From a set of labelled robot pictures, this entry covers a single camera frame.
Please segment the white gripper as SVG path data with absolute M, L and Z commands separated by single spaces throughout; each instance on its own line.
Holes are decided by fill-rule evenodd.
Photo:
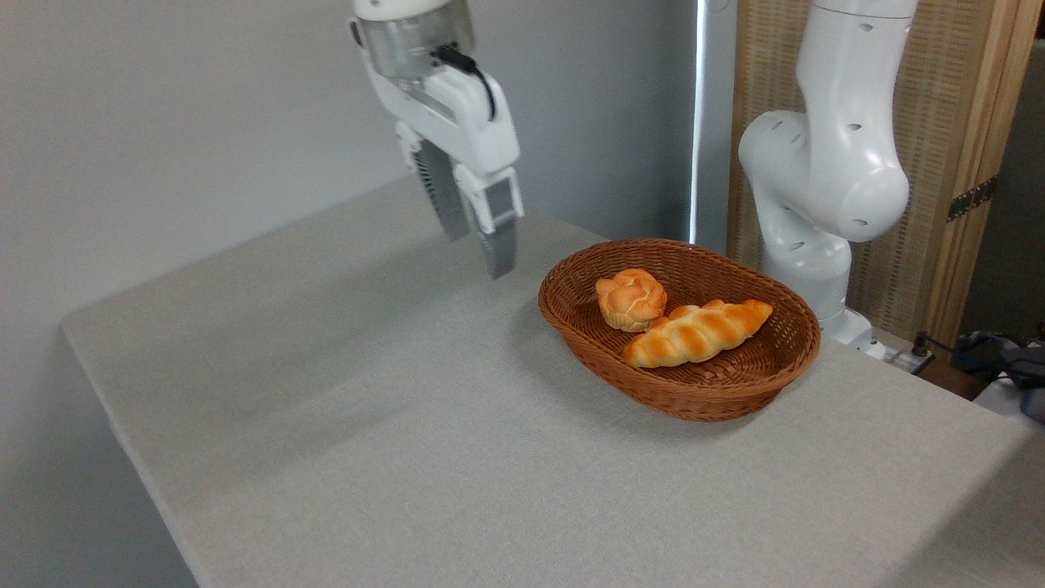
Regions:
M 513 271 L 516 222 L 525 215 L 514 168 L 520 148 L 500 83 L 455 47 L 436 48 L 428 75 L 414 81 L 384 77 L 370 53 L 363 55 L 378 100 L 398 120 L 408 170 L 420 180 L 444 234 L 456 241 L 470 232 L 461 192 L 489 274 L 498 279 Z M 454 167 L 451 159 L 463 165 Z

